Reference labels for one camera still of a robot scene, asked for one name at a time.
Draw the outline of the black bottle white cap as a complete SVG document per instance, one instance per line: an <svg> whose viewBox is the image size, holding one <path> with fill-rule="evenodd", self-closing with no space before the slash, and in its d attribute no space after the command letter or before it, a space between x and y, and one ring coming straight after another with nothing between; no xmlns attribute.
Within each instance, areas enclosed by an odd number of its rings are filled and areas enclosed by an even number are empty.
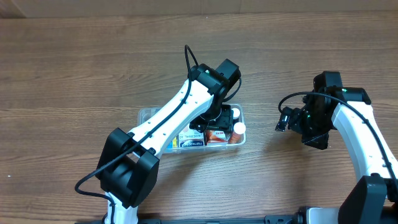
<svg viewBox="0 0 398 224"><path fill-rule="evenodd" d="M233 121L238 122L241 115L239 108L232 108L231 111L233 112Z"/></svg>

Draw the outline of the red medicine box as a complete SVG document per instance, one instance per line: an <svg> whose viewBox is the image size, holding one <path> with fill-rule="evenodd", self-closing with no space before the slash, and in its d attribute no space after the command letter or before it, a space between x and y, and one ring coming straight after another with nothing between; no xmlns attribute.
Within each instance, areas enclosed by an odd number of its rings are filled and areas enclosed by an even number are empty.
<svg viewBox="0 0 398 224"><path fill-rule="evenodd" d="M228 136L224 131L207 130L205 140L207 146L225 146L228 144Z"/></svg>

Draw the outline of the orange bottle white cap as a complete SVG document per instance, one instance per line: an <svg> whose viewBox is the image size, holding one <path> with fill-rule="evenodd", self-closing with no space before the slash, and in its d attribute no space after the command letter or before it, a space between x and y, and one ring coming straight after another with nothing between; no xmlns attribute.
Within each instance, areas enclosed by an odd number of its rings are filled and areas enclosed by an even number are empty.
<svg viewBox="0 0 398 224"><path fill-rule="evenodd" d="M246 125L242 122L237 122L233 126L233 132L230 135L229 144L236 144L246 132Z"/></svg>

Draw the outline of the white Hansaplast box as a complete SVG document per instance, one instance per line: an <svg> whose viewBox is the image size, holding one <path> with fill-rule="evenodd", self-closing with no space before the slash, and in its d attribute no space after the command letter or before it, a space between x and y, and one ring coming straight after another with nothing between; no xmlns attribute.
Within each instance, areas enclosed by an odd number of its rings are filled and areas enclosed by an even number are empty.
<svg viewBox="0 0 398 224"><path fill-rule="evenodd" d="M203 133L195 129L185 128L178 134L179 147L197 147L205 145Z"/></svg>

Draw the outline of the blue yellow VapoDrops box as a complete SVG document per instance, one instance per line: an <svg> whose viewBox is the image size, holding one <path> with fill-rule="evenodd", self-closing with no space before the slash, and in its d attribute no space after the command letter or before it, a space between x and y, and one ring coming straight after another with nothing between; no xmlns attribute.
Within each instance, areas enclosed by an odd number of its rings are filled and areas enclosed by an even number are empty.
<svg viewBox="0 0 398 224"><path fill-rule="evenodd" d="M178 137L174 137L172 141L169 143L167 146L166 150L167 151L172 151L173 149L178 147Z"/></svg>

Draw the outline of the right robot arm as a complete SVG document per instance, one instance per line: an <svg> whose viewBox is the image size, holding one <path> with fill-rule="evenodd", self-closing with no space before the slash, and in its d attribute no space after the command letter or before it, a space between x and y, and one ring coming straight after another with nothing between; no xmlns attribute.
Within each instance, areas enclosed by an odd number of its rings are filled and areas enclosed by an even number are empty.
<svg viewBox="0 0 398 224"><path fill-rule="evenodd" d="M301 142L324 150L335 129L348 150L356 185L338 208L303 207L289 223L397 223L397 159L374 118L364 88L343 86L339 72L324 71L313 90L301 92L304 106L279 106L276 131L292 130Z"/></svg>

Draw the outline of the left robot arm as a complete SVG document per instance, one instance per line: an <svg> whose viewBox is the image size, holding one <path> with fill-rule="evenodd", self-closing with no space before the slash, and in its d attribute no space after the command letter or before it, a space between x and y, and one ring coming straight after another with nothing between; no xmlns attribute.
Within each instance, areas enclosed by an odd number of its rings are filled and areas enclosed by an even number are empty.
<svg viewBox="0 0 398 224"><path fill-rule="evenodd" d="M233 111L226 95L241 82L239 67L225 59L217 69L191 68L180 91L155 115L129 132L116 128L106 139L96 175L110 198L102 223L137 223L137 207L157 181L160 158L184 128L231 133Z"/></svg>

